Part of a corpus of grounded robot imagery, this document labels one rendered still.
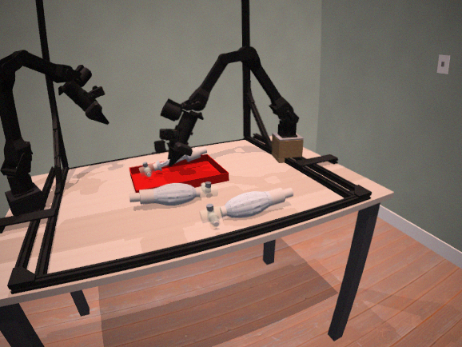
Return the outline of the red tray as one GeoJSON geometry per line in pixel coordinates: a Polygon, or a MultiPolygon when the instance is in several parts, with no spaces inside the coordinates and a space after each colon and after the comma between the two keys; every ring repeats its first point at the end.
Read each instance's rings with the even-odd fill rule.
{"type": "Polygon", "coordinates": [[[202,182],[210,181],[212,185],[229,180],[229,172],[208,154],[190,162],[185,159],[172,166],[164,166],[162,171],[152,173],[152,177],[142,177],[138,169],[140,167],[142,166],[129,168],[135,193],[139,193],[140,189],[155,189],[170,183],[183,183],[196,188],[202,182]]]}

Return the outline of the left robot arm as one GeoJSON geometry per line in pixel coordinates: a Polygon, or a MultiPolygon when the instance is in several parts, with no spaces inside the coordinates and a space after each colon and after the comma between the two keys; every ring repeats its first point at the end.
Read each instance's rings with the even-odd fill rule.
{"type": "MultiPolygon", "coordinates": [[[[196,113],[192,110],[201,111],[205,108],[211,89],[214,87],[226,66],[231,62],[242,62],[245,66],[247,66],[253,72],[254,76],[269,96],[271,100],[271,105],[269,105],[269,107],[280,119],[277,134],[279,134],[282,138],[297,138],[296,131],[299,117],[293,112],[292,106],[279,94],[277,88],[261,66],[261,61],[257,51],[251,46],[241,47],[238,50],[238,53],[230,52],[220,54],[205,80],[192,93],[189,100],[179,104],[168,98],[166,104],[162,108],[163,112],[161,111],[160,116],[175,122],[175,120],[180,118],[179,115],[181,116],[183,111],[179,124],[193,129],[197,119],[200,118],[203,120],[204,118],[202,117],[202,112],[196,113]],[[187,112],[186,110],[190,110],[190,112],[187,112]]],[[[172,131],[168,129],[160,129],[159,138],[161,140],[173,139],[177,142],[180,132],[178,129],[179,128],[177,128],[177,130],[176,128],[170,129],[172,131]]]]}

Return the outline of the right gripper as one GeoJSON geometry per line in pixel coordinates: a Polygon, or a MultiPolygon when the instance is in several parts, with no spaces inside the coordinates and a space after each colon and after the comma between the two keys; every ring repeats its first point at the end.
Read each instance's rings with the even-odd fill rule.
{"type": "Polygon", "coordinates": [[[74,103],[80,106],[84,112],[86,111],[86,116],[88,119],[108,125],[109,122],[102,113],[101,105],[99,103],[96,103],[96,99],[94,99],[96,102],[91,102],[86,94],[87,93],[82,89],[78,96],[75,99],[73,99],[74,103]],[[86,110],[87,108],[88,110],[86,110]]]}

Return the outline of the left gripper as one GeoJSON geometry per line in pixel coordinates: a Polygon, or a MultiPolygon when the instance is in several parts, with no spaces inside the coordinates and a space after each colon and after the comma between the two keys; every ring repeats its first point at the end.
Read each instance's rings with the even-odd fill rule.
{"type": "Polygon", "coordinates": [[[193,152],[191,147],[182,145],[182,143],[186,145],[189,144],[188,143],[189,136],[193,135],[193,132],[192,132],[193,130],[179,123],[178,125],[175,126],[175,128],[176,130],[177,128],[179,128],[178,130],[180,130],[177,142],[174,142],[172,139],[169,139],[169,143],[166,142],[169,147],[169,154],[168,154],[169,166],[172,166],[175,162],[177,162],[184,155],[191,156],[193,152]]]}

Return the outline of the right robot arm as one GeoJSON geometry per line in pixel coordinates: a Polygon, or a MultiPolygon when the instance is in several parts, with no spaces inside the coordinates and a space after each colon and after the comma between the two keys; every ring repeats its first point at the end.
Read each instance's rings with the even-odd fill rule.
{"type": "Polygon", "coordinates": [[[56,83],[65,82],[63,86],[58,87],[58,95],[65,93],[72,100],[78,96],[92,76],[91,71],[83,65],[73,70],[71,66],[54,64],[26,50],[15,51],[0,60],[0,117],[6,139],[5,160],[0,171],[7,176],[14,197],[34,191],[31,176],[28,174],[31,171],[33,153],[30,142],[22,139],[13,95],[15,71],[22,66],[43,73],[56,83]]]}

